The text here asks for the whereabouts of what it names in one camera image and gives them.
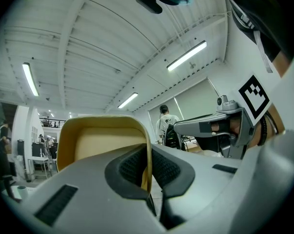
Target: black bracelet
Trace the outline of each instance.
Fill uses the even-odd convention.
[[[261,124],[261,131],[260,131],[260,140],[259,140],[259,143],[257,144],[258,146],[264,145],[267,138],[267,123],[264,116],[260,119],[260,124]]]

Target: white cup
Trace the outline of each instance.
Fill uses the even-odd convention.
[[[25,200],[28,197],[29,193],[28,193],[26,186],[19,185],[17,187],[17,190],[18,190],[22,200]]]

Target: metal railing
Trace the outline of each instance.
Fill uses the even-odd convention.
[[[39,119],[42,127],[62,128],[66,122],[63,119],[50,119],[49,117]]]

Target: fluorescent light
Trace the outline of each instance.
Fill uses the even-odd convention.
[[[131,96],[129,96],[118,108],[123,108],[125,107],[129,102],[131,102],[134,98],[138,96],[137,93],[133,93]]]
[[[31,88],[33,95],[39,96],[38,91],[37,91],[35,84],[34,84],[34,81],[33,81],[32,73],[31,73],[31,69],[30,69],[30,64],[25,62],[24,64],[22,64],[22,67],[23,67],[25,77],[28,81],[28,84]]]
[[[200,52],[202,49],[204,49],[207,46],[206,41],[202,41],[196,46],[194,46],[192,49],[187,51],[185,54],[183,54],[181,57],[173,61],[170,65],[167,66],[168,71],[172,71],[173,69],[176,69],[179,65],[184,63],[186,60],[194,56],[196,53]]]

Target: white ceiling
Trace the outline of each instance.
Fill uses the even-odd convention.
[[[133,112],[224,60],[225,0],[160,4],[163,13],[155,15],[136,0],[17,0],[0,27],[0,101],[66,114],[115,112],[137,92],[122,109]],[[206,49],[167,71],[202,40]],[[30,91],[24,62],[31,64],[39,97]]]

